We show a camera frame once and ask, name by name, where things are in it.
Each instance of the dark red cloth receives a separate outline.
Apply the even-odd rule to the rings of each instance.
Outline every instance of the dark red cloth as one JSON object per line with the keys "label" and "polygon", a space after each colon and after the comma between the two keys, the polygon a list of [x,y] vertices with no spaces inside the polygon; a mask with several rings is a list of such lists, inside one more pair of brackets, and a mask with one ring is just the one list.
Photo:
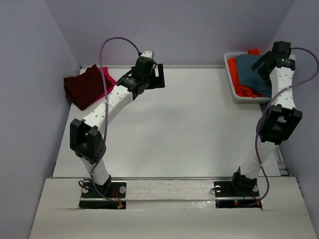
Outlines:
{"label": "dark red cloth", "polygon": [[[108,93],[113,90],[116,82],[108,74],[105,75]],[[96,65],[89,67],[79,76],[64,78],[65,97],[80,110],[86,109],[104,95],[101,72]]]}

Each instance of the gray wall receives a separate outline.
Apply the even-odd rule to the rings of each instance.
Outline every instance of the gray wall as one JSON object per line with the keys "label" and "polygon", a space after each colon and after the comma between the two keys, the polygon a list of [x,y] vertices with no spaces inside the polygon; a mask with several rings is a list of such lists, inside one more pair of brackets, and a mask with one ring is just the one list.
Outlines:
{"label": "gray wall", "polygon": [[[223,64],[226,52],[265,49],[293,0],[46,0],[75,58],[98,62],[102,42],[131,39],[166,65]],[[126,42],[107,45],[104,63],[131,65]]]}
{"label": "gray wall", "polygon": [[[318,0],[296,0],[273,41],[289,41],[292,46],[308,48],[319,57],[318,9]],[[294,83],[311,76],[316,70],[312,56],[297,50],[295,54],[297,61]],[[294,89],[294,100],[297,109],[303,111],[303,119],[289,140],[281,145],[289,172],[299,178],[317,236],[319,236],[318,91],[319,76]]]}
{"label": "gray wall", "polygon": [[68,115],[78,65],[44,0],[0,4],[0,238],[28,238]]}

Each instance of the white table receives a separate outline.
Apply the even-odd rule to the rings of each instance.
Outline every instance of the white table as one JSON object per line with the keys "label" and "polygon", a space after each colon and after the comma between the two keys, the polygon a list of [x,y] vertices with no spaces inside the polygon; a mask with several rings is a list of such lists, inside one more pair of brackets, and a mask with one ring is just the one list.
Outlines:
{"label": "white table", "polygon": [[[118,80],[128,69],[109,71]],[[164,75],[164,89],[145,91],[109,125],[107,170],[123,178],[232,176],[254,147],[259,105],[232,102],[225,69],[165,69]],[[69,148],[69,125],[101,101],[84,111],[72,104],[54,178],[87,176]],[[265,170],[280,176],[274,153]]]}
{"label": "white table", "polygon": [[30,239],[316,239],[295,178],[270,178],[263,210],[216,209],[206,180],[132,180],[126,210],[82,210],[77,181],[45,181]]}

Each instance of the plastic container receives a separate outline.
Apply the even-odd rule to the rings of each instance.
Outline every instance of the plastic container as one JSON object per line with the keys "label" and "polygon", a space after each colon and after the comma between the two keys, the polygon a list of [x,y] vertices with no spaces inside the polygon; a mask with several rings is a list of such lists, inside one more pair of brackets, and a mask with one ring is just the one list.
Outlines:
{"label": "plastic container", "polygon": [[226,71],[227,71],[228,80],[229,80],[229,84],[230,84],[230,88],[231,88],[231,92],[232,92],[233,102],[235,104],[260,104],[260,103],[265,103],[265,102],[270,101],[271,99],[268,98],[268,97],[256,97],[256,98],[241,97],[241,96],[238,96],[236,94],[235,88],[234,88],[234,85],[233,85],[233,81],[231,80],[231,76],[230,76],[227,60],[229,58],[236,57],[236,56],[239,56],[241,54],[247,54],[247,52],[233,52],[233,53],[226,53],[224,55]]}

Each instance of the blue towel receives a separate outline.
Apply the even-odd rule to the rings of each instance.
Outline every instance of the blue towel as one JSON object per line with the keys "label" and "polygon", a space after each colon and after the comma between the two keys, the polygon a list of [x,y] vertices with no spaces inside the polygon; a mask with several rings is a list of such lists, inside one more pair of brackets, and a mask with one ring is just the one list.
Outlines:
{"label": "blue towel", "polygon": [[261,56],[242,54],[236,57],[237,73],[240,84],[255,90],[255,92],[263,94],[271,98],[271,87],[267,86],[265,81],[258,75],[257,69],[252,71],[251,66]]}

